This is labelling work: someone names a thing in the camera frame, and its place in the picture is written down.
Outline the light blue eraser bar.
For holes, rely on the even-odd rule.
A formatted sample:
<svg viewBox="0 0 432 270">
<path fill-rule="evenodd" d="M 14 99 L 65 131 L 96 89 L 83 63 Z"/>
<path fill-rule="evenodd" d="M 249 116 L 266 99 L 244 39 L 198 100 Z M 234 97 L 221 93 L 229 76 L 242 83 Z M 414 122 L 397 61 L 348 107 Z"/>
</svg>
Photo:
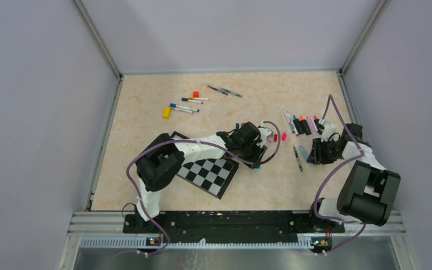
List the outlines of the light blue eraser bar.
<svg viewBox="0 0 432 270">
<path fill-rule="evenodd" d="M 303 146 L 299 146 L 299 150 L 300 150 L 300 153 L 302 154 L 304 160 L 306 162 L 308 162 L 309 152 L 307 151 L 307 149 L 305 147 L 303 147 Z"/>
</svg>

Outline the black gel pen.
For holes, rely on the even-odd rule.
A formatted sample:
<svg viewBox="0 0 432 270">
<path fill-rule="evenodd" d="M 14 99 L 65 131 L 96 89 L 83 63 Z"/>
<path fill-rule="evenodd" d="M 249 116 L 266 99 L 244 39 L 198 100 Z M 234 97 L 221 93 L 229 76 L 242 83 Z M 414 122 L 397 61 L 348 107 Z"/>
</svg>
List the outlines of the black gel pen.
<svg viewBox="0 0 432 270">
<path fill-rule="evenodd" d="M 302 167 L 302 163 L 301 163 L 301 160 L 300 160 L 297 148 L 296 148 L 296 146 L 293 146 L 292 148 L 293 148 L 293 151 L 294 151 L 294 154 L 295 154 L 295 158 L 296 158 L 296 162 L 297 162 L 298 168 L 302 172 L 303 171 L 303 167 Z"/>
</svg>

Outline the black highlighter pink cap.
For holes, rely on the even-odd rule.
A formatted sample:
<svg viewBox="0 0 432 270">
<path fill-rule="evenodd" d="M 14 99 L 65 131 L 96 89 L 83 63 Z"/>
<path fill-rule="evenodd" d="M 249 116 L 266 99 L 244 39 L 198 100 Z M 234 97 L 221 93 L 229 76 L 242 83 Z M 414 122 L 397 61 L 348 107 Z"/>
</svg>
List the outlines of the black highlighter pink cap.
<svg viewBox="0 0 432 270">
<path fill-rule="evenodd" d="M 315 126 L 315 128 L 317 130 L 317 133 L 318 134 L 322 134 L 323 130 L 324 130 L 324 127 L 320 123 L 320 119 L 316 115 L 313 117 L 313 122 L 314 122 L 314 126 Z"/>
</svg>

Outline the pale purple highlighter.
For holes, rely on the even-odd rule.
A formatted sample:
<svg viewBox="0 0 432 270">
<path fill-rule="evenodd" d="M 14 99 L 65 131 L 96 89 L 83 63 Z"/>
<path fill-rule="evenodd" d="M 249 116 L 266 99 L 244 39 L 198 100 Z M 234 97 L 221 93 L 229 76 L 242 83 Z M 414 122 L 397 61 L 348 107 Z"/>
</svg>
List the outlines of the pale purple highlighter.
<svg viewBox="0 0 432 270">
<path fill-rule="evenodd" d="M 310 129 L 311 133 L 314 134 L 314 135 L 317 135 L 318 134 L 318 130 L 317 130 L 315 122 L 314 122 L 314 120 L 313 120 L 313 118 L 311 116 L 307 117 L 307 123 L 308 123 L 308 126 L 309 126 L 309 129 Z"/>
</svg>

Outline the black highlighter orange cap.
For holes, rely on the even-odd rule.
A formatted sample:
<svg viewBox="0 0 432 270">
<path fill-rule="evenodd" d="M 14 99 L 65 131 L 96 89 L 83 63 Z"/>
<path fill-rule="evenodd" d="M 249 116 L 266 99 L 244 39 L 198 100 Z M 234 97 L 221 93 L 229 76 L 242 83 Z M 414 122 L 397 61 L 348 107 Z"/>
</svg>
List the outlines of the black highlighter orange cap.
<svg viewBox="0 0 432 270">
<path fill-rule="evenodd" d="M 301 126 L 302 126 L 302 129 L 303 129 L 304 133 L 305 133 L 306 135 L 311 135 L 312 132 L 311 132 L 311 130 L 310 130 L 310 127 L 309 127 L 309 125 L 308 125 L 307 120 L 306 120 L 306 119 L 301 115 L 300 118 L 299 118 L 299 121 L 300 121 L 300 124 L 301 124 Z"/>
</svg>

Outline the black highlighter blue tip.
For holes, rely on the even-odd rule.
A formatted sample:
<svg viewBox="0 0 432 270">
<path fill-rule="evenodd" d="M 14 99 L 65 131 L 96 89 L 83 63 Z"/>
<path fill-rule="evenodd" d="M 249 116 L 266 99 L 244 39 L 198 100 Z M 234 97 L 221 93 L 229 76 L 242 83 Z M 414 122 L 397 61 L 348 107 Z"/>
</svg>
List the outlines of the black highlighter blue tip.
<svg viewBox="0 0 432 270">
<path fill-rule="evenodd" d="M 302 127 L 301 122 L 299 121 L 299 119 L 295 115 L 293 116 L 292 122 L 293 122 L 295 129 L 296 129 L 298 134 L 305 134 L 305 131 Z"/>
</svg>

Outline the white marker magenta end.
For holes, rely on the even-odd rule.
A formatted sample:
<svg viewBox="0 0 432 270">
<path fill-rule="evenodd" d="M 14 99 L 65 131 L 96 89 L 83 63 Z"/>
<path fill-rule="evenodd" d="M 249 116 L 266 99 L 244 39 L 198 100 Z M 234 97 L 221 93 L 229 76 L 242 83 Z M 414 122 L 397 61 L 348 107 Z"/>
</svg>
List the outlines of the white marker magenta end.
<svg viewBox="0 0 432 270">
<path fill-rule="evenodd" d="M 292 124 L 295 135 L 299 136 L 299 132 L 298 132 L 297 128 L 295 127 L 295 124 L 294 123 L 291 123 L 291 124 Z"/>
</svg>

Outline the black white chessboard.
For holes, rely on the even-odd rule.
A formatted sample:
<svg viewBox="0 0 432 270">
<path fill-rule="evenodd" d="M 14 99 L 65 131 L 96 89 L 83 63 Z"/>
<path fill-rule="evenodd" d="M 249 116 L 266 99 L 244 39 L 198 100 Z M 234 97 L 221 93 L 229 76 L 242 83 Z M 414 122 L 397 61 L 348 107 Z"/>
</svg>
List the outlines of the black white chessboard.
<svg viewBox="0 0 432 270">
<path fill-rule="evenodd" d="M 201 143 L 179 144 L 185 158 L 177 176 L 199 189 L 221 199 L 235 176 L 238 162 L 225 157 L 226 152 L 213 145 L 225 148 L 224 141 L 217 135 L 197 138 Z"/>
</svg>

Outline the thin dark pen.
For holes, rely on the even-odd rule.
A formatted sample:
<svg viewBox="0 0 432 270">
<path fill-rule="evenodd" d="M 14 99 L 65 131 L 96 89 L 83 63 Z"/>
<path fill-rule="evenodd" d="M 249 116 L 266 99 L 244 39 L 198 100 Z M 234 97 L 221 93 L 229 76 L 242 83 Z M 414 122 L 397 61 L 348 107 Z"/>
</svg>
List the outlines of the thin dark pen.
<svg viewBox="0 0 432 270">
<path fill-rule="evenodd" d="M 223 90 L 221 90 L 221 89 L 215 88 L 215 87 L 213 87 L 213 86 L 211 86 L 211 85 L 206 85 L 206 86 L 207 86 L 208 88 L 214 90 L 214 91 L 217 91 L 218 93 L 221 93 L 221 94 L 226 95 L 226 96 L 228 95 L 227 92 L 225 92 L 225 91 L 223 91 Z"/>
</svg>

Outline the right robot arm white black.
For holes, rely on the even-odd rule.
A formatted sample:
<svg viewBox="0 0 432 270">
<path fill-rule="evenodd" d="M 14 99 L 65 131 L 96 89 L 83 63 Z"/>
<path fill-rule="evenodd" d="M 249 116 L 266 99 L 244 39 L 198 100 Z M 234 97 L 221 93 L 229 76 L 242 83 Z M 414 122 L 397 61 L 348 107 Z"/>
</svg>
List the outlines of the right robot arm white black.
<svg viewBox="0 0 432 270">
<path fill-rule="evenodd" d="M 321 191 L 317 191 L 307 216 L 309 228 L 322 232 L 341 223 L 385 225 L 393 209 L 400 175 L 377 161 L 371 145 L 362 139 L 361 125 L 349 123 L 342 133 L 325 120 L 317 127 L 321 136 L 313 139 L 307 163 L 326 165 L 341 159 L 350 172 L 337 198 L 322 198 Z"/>
</svg>

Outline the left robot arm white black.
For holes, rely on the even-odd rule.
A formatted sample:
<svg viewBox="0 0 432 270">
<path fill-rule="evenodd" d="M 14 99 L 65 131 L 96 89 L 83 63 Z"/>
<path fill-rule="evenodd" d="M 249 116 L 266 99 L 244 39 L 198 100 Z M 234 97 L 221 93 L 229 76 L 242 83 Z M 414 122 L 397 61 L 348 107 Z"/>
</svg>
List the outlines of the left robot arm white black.
<svg viewBox="0 0 432 270">
<path fill-rule="evenodd" d="M 147 233 L 156 229 L 162 190 L 176 176 L 220 199 L 239 167 L 234 160 L 249 168 L 260 167 L 265 162 L 266 140 L 272 135 L 264 123 L 251 122 L 203 138 L 159 135 L 133 161 L 139 186 L 137 226 Z"/>
</svg>

